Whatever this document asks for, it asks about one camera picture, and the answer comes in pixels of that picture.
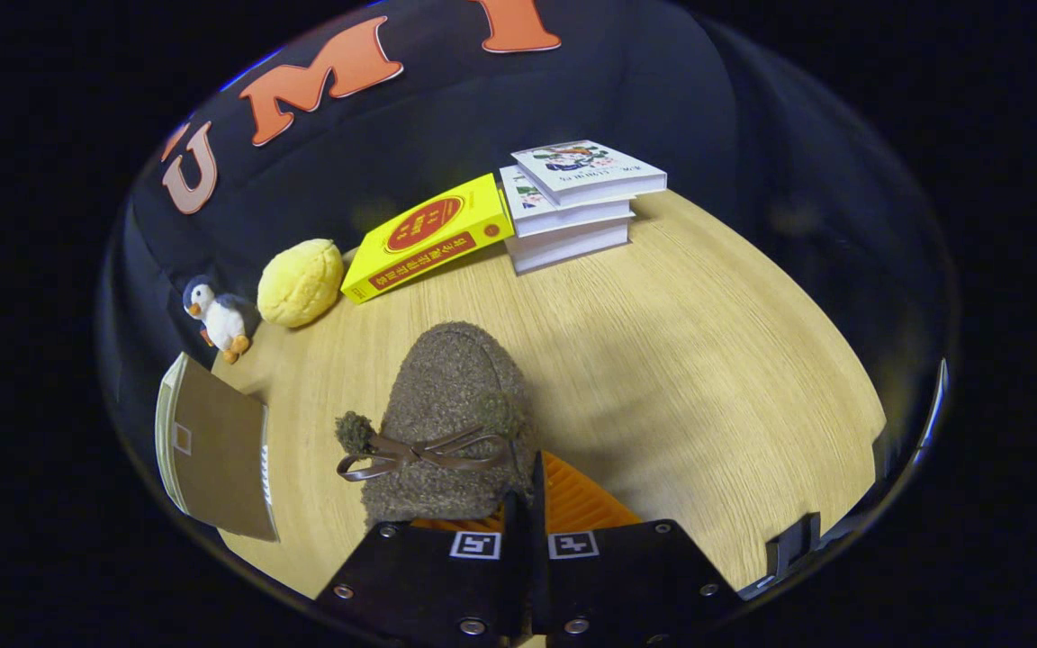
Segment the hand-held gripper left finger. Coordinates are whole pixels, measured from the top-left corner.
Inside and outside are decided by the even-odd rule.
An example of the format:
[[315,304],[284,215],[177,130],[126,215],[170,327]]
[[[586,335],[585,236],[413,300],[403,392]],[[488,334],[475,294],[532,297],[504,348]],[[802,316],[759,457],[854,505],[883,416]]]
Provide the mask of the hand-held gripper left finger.
[[499,532],[383,522],[314,607],[374,647],[516,647],[529,636],[529,508],[503,501]]

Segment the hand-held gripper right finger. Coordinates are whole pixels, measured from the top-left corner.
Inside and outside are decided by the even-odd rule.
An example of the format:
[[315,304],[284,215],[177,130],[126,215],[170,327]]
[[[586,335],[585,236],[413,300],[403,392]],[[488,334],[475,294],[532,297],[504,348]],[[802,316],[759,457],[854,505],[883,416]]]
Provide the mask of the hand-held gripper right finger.
[[548,647],[692,647],[741,610],[679,522],[639,522],[571,464],[539,458],[532,631]]

